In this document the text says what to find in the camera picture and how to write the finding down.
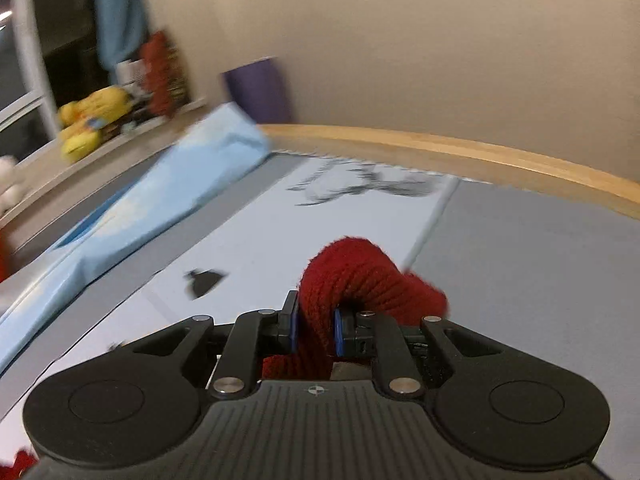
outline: purple yoga mat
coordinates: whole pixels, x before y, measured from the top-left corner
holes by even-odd
[[[292,123],[284,80],[268,57],[223,73],[231,98],[258,124]]]

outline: window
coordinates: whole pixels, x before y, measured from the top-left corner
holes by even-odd
[[[0,0],[0,155],[24,160],[57,131],[33,0]]]

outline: window glass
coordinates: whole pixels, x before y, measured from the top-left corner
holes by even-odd
[[[27,93],[15,46],[11,0],[0,0],[0,110]]]
[[[0,155],[13,155],[20,161],[48,142],[40,113],[35,109],[0,132]]]

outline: red knit fabric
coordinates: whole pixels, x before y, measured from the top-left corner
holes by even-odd
[[[0,480],[18,480],[22,473],[34,466],[38,459],[25,450],[20,450],[15,456],[12,466],[0,465]]]
[[[402,273],[379,247],[342,238],[325,247],[300,281],[298,352],[264,360],[266,379],[327,380],[334,363],[334,310],[353,302],[359,310],[384,312],[399,324],[444,316],[447,298],[412,273]]]

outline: yellow toy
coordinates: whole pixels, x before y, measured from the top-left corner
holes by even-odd
[[[58,137],[62,152],[77,162],[101,144],[100,130],[131,111],[129,94],[117,86],[95,91],[82,101],[64,105],[58,118],[66,128]]]

